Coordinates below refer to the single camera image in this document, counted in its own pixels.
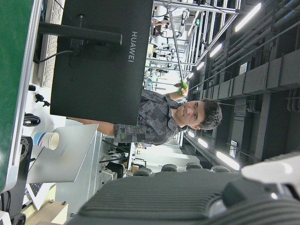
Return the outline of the right dexterous robot hand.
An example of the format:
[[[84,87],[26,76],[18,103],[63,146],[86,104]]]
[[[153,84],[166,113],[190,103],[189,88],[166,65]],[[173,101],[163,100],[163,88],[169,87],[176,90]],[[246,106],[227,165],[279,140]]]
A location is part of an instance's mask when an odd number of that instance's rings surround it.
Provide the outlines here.
[[[71,225],[297,225],[300,154],[248,165],[240,172],[192,166],[109,182]]]

